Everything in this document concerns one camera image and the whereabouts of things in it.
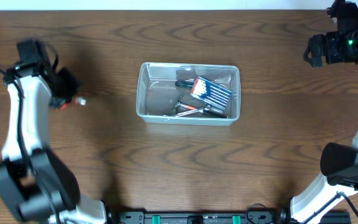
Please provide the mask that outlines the red handled pliers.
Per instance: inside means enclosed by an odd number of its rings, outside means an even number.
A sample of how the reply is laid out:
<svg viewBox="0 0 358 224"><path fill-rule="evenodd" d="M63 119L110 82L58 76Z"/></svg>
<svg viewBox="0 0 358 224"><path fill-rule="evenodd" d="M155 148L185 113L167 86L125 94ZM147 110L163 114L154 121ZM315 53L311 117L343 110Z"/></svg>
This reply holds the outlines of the red handled pliers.
<svg viewBox="0 0 358 224"><path fill-rule="evenodd" d="M86 104L86 98L83 96L76 96L71 99L70 102L65 102L61 105L60 110L64 110L65 108L71 106L71 105L80 105L84 106Z"/></svg>

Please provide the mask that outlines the precision screwdriver set case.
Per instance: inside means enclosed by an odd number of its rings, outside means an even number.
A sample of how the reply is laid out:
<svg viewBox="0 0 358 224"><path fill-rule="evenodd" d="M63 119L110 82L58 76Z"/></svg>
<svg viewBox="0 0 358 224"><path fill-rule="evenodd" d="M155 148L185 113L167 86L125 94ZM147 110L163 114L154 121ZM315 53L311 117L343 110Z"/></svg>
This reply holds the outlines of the precision screwdriver set case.
<svg viewBox="0 0 358 224"><path fill-rule="evenodd" d="M232 96L232 91L205 78L197 77L191 88L190 95L215 108L225 110Z"/></svg>

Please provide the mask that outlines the small claw hammer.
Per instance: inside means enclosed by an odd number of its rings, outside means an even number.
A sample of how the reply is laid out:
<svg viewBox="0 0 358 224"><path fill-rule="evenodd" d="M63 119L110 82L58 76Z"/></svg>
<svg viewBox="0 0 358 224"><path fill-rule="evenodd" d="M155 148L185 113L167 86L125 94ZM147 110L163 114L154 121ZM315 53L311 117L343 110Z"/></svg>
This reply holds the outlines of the small claw hammer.
<svg viewBox="0 0 358 224"><path fill-rule="evenodd" d="M212 107L211 105L201 106L199 108L183 103L181 99L184 97L184 95L180 95L176 105L173 108L173 114L170 116L173 117L182 117L182 116L188 116L191 114L203 114L212 118L222 118L226 119L227 116L223 113L223 110L220 110L218 108Z"/></svg>

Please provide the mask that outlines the black handled screwdriver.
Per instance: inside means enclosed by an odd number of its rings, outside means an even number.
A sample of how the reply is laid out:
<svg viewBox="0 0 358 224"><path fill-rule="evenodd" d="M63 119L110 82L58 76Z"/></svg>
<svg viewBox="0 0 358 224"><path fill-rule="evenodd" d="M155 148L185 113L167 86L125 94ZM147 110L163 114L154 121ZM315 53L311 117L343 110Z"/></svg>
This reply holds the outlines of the black handled screwdriver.
<svg viewBox="0 0 358 224"><path fill-rule="evenodd" d="M195 81L178 80L175 82L175 86L180 88L193 88Z"/></svg>

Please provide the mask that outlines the silver ring wrench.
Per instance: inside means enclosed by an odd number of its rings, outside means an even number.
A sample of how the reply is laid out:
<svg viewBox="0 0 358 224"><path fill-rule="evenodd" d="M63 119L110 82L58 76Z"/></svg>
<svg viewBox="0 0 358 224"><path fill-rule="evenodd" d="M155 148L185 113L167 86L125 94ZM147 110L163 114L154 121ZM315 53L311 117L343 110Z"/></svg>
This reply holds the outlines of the silver ring wrench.
<svg viewBox="0 0 358 224"><path fill-rule="evenodd" d="M181 113L171 114L170 117L182 117L182 116L186 116L186 115L189 115L189 114L201 113L201 112L204 112L204 111L209 111L210 109L211 109L211 107L210 107L210 105L208 105L208 106L196 108L194 110L189 110L189 111L184 111L184 112L181 112Z"/></svg>

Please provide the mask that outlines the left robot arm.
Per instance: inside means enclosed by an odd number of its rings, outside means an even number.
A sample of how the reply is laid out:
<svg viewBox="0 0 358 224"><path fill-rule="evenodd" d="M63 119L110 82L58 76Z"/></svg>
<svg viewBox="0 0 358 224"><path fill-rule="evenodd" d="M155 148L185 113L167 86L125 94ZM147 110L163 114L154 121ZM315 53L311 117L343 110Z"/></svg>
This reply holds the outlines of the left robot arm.
<svg viewBox="0 0 358 224"><path fill-rule="evenodd" d="M102 200L81 194L73 172L50 147L49 111L85 105L79 83L51 61L47 44L17 43L19 61L2 72L10 96L9 130L1 151L0 197L19 222L114 223Z"/></svg>

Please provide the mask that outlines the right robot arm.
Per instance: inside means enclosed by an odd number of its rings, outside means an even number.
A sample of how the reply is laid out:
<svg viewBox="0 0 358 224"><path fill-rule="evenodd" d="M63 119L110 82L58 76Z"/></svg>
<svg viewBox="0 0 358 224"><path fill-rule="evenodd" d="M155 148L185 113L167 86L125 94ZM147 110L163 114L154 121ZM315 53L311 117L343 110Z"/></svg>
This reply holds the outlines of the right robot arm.
<svg viewBox="0 0 358 224"><path fill-rule="evenodd" d="M357 4L334 1L326 14L335 21L337 29L310 37L304 61L313 68L335 63L358 65ZM358 218L350 200L358 194L358 129L350 144L329 142L323 147L319 169L309 186L290 199L288 208L277 212L275 223L350 223L347 214L332 214L332 209L343 200Z"/></svg>

